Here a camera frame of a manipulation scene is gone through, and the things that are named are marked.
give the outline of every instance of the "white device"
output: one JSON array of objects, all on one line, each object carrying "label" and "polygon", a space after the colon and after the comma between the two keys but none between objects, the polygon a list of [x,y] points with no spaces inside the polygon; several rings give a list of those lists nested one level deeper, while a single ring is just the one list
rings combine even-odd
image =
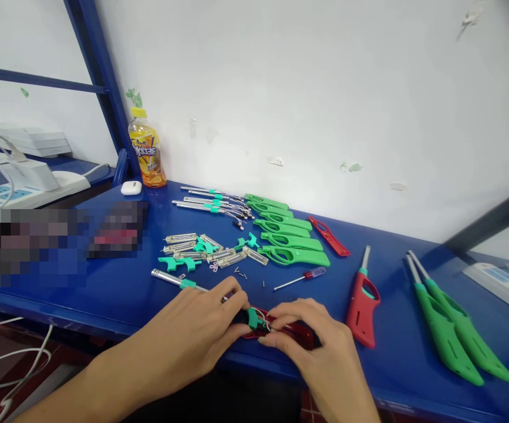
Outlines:
[{"label": "white device", "polygon": [[[50,192],[27,187],[15,188],[4,209],[35,209],[90,187],[88,179],[74,172],[55,170],[53,178],[59,187]],[[8,198],[9,191],[9,184],[0,185],[0,204]]]},{"label": "white device", "polygon": [[488,263],[476,263],[464,269],[482,287],[495,294],[509,305],[509,274]]},{"label": "white device", "polygon": [[121,185],[121,194],[123,195],[137,195],[141,193],[143,184],[139,181],[127,181]]},{"label": "white device", "polygon": [[[39,128],[23,128],[0,122],[0,135],[6,137],[19,151],[38,157],[72,152],[63,132],[46,132]],[[6,148],[1,139],[0,146]]]},{"label": "white device", "polygon": [[8,172],[16,187],[35,188],[46,192],[59,187],[59,183],[46,163],[36,160],[10,161],[1,166]]}]

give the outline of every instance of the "blue table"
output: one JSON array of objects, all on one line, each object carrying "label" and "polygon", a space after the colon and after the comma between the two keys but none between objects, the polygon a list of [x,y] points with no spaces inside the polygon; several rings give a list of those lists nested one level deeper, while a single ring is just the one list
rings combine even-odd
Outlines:
[{"label": "blue table", "polygon": [[[184,195],[179,184],[170,182],[164,189],[146,190],[136,197],[123,197],[117,187],[81,204],[78,208],[102,216],[113,202],[148,200],[149,224],[141,249],[132,258],[89,260],[77,265],[71,250],[59,251],[54,256],[56,263],[35,269],[41,276],[35,272],[17,276],[11,288],[0,289],[0,311],[112,339],[134,333],[178,293],[177,287],[150,276],[155,267],[164,270],[165,265],[158,263],[157,257],[163,255],[159,250],[165,245],[166,236],[206,233],[231,247],[238,237],[248,237],[248,231],[260,235],[252,221],[241,232],[228,217],[178,209],[171,204]],[[300,211],[294,211],[294,215],[307,218]],[[277,292],[272,291],[273,286],[299,277],[312,266],[281,267],[270,261],[263,267],[254,260],[243,260],[239,267],[248,279],[239,281],[251,304],[269,310],[283,301],[313,297],[327,307],[332,317],[344,321],[354,276],[365,246],[370,245],[369,277],[379,290],[382,303],[375,311],[377,346],[368,350],[358,345],[358,352],[378,406],[426,418],[444,416],[445,421],[509,421],[509,383],[482,372],[486,384],[475,387],[440,362],[404,263],[405,252],[412,249],[439,286],[470,313],[479,333],[508,368],[509,306],[462,274],[466,264],[445,247],[315,217],[331,228],[352,255],[340,258],[323,242],[332,263],[328,272]],[[313,231],[312,237],[318,239],[319,234]],[[211,288],[233,275],[234,267],[214,273],[203,263],[187,277]],[[187,272],[183,268],[174,272],[181,273]],[[239,340],[223,356],[221,365],[301,381],[286,356],[255,341]]]}]

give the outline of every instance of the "power strip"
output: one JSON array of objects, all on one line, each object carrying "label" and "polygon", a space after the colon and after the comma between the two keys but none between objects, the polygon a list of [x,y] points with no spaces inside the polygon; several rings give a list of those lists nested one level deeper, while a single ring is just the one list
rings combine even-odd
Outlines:
[{"label": "power strip", "polygon": [[[16,188],[4,209],[35,209],[90,187],[88,179],[77,173],[55,170],[53,175],[59,183],[57,189],[44,192],[31,187]],[[0,185],[0,204],[8,198],[9,190],[9,183]]]},{"label": "power strip", "polygon": [[464,273],[509,305],[509,274],[488,263],[476,263]]}]

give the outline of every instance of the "plastic bottle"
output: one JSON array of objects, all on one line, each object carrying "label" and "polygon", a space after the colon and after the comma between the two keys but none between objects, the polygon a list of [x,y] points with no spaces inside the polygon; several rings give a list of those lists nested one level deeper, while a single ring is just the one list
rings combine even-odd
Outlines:
[{"label": "plastic bottle", "polygon": [[139,158],[143,183],[147,187],[166,185],[166,175],[160,161],[160,141],[157,132],[147,123],[145,109],[131,108],[133,120],[129,123],[129,136]]}]

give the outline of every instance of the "screwdriver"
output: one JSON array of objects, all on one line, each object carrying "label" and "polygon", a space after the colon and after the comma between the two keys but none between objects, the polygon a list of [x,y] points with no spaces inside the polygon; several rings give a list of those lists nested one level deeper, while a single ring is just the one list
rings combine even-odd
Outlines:
[{"label": "screwdriver", "polygon": [[323,266],[315,267],[313,270],[309,270],[307,272],[304,272],[302,277],[297,278],[297,279],[293,279],[292,281],[287,282],[287,283],[285,283],[283,285],[280,285],[279,287],[275,287],[274,291],[277,291],[280,288],[283,288],[283,287],[285,287],[287,285],[291,285],[292,283],[297,282],[297,281],[302,280],[302,279],[308,279],[308,280],[309,279],[313,279],[314,277],[321,276],[322,274],[325,274],[325,272],[326,272],[326,268],[324,268]]}]

